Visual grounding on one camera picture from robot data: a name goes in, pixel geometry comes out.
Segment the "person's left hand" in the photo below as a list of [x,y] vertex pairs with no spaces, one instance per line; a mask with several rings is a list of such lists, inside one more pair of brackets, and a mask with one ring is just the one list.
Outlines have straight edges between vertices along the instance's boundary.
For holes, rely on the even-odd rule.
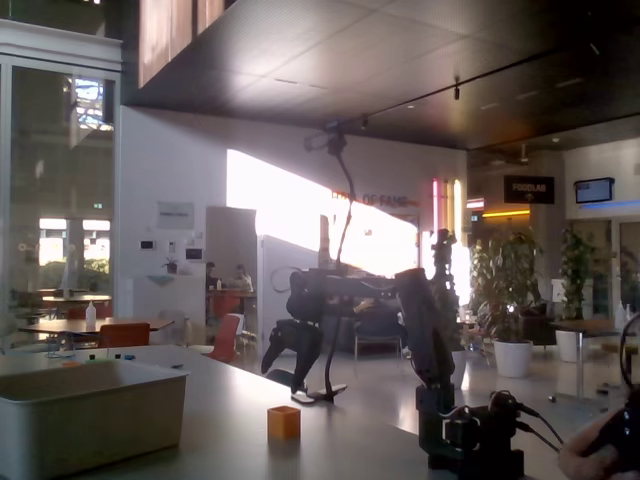
[[572,480],[600,479],[638,479],[637,471],[615,472],[618,452],[613,446],[605,446],[586,456],[584,451],[597,438],[602,427],[613,417],[613,411],[607,412],[579,430],[566,441],[558,454],[561,472]]

